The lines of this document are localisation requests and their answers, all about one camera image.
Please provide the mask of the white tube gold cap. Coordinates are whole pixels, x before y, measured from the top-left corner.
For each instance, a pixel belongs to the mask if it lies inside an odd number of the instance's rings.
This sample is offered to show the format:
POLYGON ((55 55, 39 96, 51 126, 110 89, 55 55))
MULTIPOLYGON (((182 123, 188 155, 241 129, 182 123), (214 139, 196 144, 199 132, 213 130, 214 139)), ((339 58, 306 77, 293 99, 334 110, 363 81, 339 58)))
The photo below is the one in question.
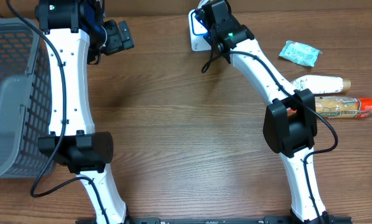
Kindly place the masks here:
POLYGON ((351 81, 341 77, 304 75, 291 83, 298 89, 309 89, 315 95, 346 93, 351 88, 351 81))

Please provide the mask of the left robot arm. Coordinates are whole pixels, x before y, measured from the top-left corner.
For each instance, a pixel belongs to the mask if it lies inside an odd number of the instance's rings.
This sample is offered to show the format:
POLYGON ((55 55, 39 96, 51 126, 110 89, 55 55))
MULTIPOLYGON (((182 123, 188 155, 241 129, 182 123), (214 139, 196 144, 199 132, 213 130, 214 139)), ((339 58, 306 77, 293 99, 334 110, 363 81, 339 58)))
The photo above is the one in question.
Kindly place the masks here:
POLYGON ((103 1, 40 1, 35 16, 49 53, 52 92, 49 133, 37 148, 82 183, 96 212, 92 223, 127 223, 128 208, 110 165, 113 137, 95 131, 87 66, 133 48, 128 25, 105 21, 103 1))

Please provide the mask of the orange spaghetti package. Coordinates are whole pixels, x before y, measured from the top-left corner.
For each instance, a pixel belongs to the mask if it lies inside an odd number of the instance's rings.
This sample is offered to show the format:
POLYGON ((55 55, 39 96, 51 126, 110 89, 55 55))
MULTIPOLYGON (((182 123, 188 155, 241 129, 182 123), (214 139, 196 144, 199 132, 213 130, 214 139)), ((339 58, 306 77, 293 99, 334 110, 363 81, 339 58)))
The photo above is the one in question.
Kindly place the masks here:
POLYGON ((372 98, 316 96, 315 110, 324 118, 367 118, 372 113, 372 98))

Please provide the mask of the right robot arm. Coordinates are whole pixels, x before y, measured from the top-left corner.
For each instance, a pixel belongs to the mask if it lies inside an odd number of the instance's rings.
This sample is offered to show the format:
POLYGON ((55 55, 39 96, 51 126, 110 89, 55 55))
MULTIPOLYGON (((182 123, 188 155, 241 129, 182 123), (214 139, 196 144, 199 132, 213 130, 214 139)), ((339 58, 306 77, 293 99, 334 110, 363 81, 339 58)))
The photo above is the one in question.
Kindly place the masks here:
POLYGON ((207 30, 205 40, 248 79, 266 105, 263 134, 285 167, 293 223, 330 223, 313 165, 317 135, 313 93, 297 90, 277 71, 254 34, 232 15, 228 1, 202 1, 195 12, 207 30))

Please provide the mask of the teal snack packet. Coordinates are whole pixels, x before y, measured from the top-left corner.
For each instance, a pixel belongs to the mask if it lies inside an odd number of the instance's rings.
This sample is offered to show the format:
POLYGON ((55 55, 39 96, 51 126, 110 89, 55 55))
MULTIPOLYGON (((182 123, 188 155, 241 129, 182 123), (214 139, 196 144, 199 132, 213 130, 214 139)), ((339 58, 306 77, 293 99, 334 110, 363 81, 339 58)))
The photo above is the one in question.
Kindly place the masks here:
POLYGON ((287 40, 279 56, 301 66, 314 67, 321 53, 307 44, 287 40))

